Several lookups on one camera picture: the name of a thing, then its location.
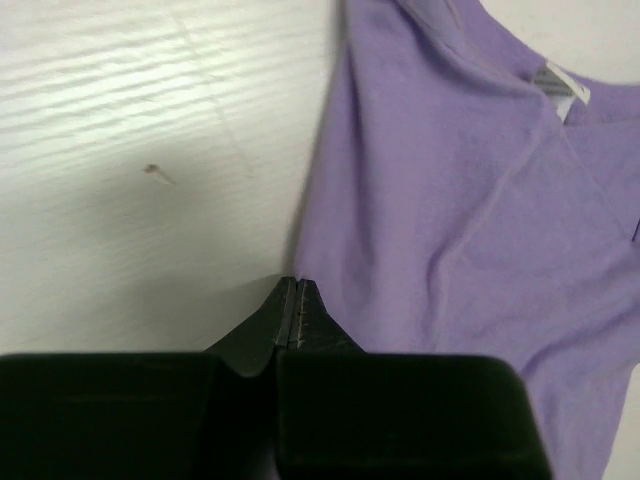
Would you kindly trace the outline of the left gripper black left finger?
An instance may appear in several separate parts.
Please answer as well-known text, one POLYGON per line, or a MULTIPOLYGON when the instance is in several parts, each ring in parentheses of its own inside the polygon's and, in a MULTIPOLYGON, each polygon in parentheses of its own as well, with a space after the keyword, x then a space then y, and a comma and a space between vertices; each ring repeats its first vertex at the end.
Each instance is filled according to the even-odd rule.
POLYGON ((272 476, 272 363, 295 282, 196 352, 12 354, 1 359, 5 479, 272 476))

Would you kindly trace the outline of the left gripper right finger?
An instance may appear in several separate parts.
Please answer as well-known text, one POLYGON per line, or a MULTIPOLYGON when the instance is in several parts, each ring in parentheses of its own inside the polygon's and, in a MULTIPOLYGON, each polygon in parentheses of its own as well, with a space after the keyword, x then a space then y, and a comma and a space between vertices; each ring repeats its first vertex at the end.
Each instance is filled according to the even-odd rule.
POLYGON ((296 286, 276 343, 284 479, 549 479, 526 387, 499 359, 374 354, 296 286))

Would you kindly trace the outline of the purple t shirt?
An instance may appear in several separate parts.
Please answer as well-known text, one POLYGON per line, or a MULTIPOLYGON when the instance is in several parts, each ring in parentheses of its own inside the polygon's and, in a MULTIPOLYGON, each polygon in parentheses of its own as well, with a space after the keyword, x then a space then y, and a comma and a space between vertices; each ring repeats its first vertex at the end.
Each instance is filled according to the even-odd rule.
POLYGON ((524 378, 558 479, 599 479, 639 361, 639 90, 543 58, 477 1, 349 1, 295 257, 379 352, 524 378))

